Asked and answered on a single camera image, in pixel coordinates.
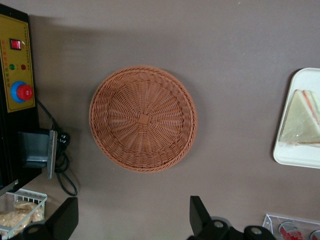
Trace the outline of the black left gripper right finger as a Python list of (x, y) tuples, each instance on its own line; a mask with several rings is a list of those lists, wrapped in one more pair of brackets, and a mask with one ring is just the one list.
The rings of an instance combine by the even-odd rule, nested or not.
[(243, 239), (243, 233), (229, 226), (224, 218), (212, 219), (199, 196), (190, 197), (189, 222), (193, 235), (188, 240)]

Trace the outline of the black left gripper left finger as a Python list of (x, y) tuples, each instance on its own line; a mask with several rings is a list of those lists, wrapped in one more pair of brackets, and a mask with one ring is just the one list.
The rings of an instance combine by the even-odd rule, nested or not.
[(78, 223), (78, 198), (69, 197), (46, 221), (27, 226), (21, 237), (23, 240), (68, 240)]

